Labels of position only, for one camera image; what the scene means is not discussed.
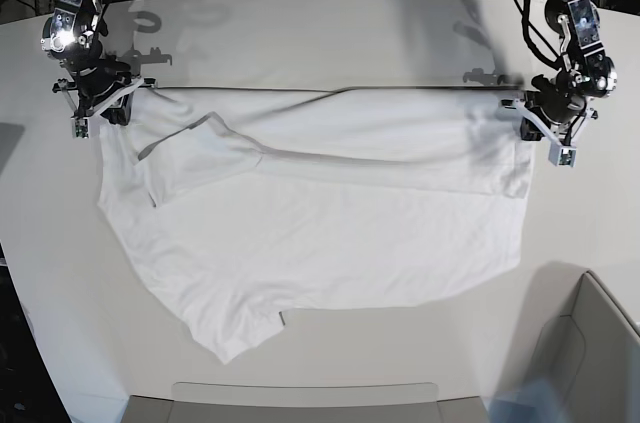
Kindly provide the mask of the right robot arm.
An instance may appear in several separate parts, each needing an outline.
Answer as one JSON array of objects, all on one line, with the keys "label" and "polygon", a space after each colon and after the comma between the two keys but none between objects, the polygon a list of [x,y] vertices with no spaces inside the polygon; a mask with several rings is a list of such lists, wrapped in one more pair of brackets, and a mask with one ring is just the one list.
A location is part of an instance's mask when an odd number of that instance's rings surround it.
[{"label": "right robot arm", "polygon": [[73,111],[73,135],[87,138],[90,120],[104,116],[113,124],[129,121],[129,94],[137,81],[128,63],[104,52],[108,35],[103,0],[54,0],[43,27],[42,50],[68,72],[52,91],[61,93]]}]

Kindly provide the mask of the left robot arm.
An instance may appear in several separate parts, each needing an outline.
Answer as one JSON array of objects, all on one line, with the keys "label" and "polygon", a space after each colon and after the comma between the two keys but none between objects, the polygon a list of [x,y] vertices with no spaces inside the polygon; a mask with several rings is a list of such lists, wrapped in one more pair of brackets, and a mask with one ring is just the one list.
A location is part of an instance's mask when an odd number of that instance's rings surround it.
[{"label": "left robot arm", "polygon": [[[529,23],[531,0],[525,0],[522,25]],[[547,0],[544,8],[548,26],[559,37],[559,56],[551,62],[558,71],[553,79],[533,78],[534,90],[526,94],[525,108],[540,119],[522,125],[525,140],[538,140],[542,129],[558,130],[569,143],[587,104],[606,98],[616,88],[614,63],[600,38],[598,10],[591,0]]]}]

